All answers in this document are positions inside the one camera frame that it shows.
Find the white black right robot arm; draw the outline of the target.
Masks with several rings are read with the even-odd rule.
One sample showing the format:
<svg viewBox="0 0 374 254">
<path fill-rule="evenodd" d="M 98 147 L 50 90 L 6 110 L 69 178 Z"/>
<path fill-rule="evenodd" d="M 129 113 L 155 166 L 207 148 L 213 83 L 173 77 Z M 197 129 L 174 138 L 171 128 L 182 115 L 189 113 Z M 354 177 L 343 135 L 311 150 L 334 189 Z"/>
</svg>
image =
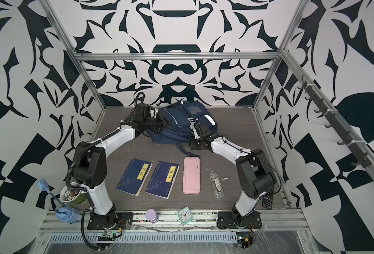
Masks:
<svg viewBox="0 0 374 254">
<path fill-rule="evenodd" d="M 236 220 L 248 220 L 254 214 L 259 200 L 274 187 L 276 182 L 273 168 L 264 152 L 234 144 L 226 137 L 212 132 L 204 123 L 195 123 L 191 129 L 194 133 L 194 137 L 190 140 L 192 150 L 209 150 L 236 166 L 242 193 L 232 212 Z"/>
</svg>

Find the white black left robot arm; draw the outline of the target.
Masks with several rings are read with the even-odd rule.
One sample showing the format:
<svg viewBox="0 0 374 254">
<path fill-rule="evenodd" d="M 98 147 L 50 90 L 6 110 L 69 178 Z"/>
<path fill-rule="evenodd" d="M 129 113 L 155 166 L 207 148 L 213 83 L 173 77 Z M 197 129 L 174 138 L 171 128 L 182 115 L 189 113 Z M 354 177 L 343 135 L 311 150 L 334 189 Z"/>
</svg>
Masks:
<svg viewBox="0 0 374 254">
<path fill-rule="evenodd" d="M 160 133 L 170 124 L 159 109 L 139 103 L 125 120 L 120 121 L 114 131 L 95 141 L 77 145 L 74 159 L 67 170 L 65 184 L 67 189 L 86 195 L 90 203 L 91 219 L 100 228 L 111 229 L 118 223 L 116 208 L 104 183 L 107 176 L 107 158 L 145 131 Z"/>
</svg>

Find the navy blue school backpack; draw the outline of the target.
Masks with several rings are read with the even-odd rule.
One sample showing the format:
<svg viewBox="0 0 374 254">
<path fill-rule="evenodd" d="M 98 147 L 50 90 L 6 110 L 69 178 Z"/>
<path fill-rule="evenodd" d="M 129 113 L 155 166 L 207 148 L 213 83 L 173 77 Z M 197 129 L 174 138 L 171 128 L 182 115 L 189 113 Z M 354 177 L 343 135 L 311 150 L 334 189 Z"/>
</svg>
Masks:
<svg viewBox="0 0 374 254">
<path fill-rule="evenodd" d="M 197 101 L 180 101 L 173 105 L 160 108 L 169 125 L 160 133 L 153 133 L 146 130 L 151 139 L 158 144 L 175 144 L 177 148 L 189 157 L 196 155 L 186 151 L 182 144 L 190 143 L 190 139 L 194 137 L 192 127 L 194 123 L 206 123 L 210 127 L 215 128 L 215 138 L 218 135 L 218 125 L 209 111 L 203 104 Z"/>
</svg>

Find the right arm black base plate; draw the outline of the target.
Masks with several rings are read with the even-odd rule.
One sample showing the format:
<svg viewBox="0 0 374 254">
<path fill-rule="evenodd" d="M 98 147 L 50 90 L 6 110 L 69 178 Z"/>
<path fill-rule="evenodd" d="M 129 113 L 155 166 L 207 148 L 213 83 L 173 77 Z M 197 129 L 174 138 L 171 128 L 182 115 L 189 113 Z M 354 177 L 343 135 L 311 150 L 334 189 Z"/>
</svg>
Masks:
<svg viewBox="0 0 374 254">
<path fill-rule="evenodd" d="M 261 229 L 263 224 L 260 214 L 252 211 L 250 214 L 242 217 L 237 211 L 218 212 L 218 220 L 216 226 L 219 229 L 237 229 L 237 228 L 253 228 Z"/>
</svg>

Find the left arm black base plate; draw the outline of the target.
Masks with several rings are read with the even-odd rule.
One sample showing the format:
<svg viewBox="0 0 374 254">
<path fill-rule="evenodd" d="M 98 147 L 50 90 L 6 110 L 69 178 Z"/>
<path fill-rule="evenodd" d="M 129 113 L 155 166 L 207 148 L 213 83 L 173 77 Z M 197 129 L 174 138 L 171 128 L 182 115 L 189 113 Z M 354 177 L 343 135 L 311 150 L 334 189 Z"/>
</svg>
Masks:
<svg viewBox="0 0 374 254">
<path fill-rule="evenodd" d="M 94 212 L 90 214 L 87 225 L 88 230 L 118 230 L 133 224 L 132 212 L 110 212 L 107 215 L 98 215 Z"/>
</svg>

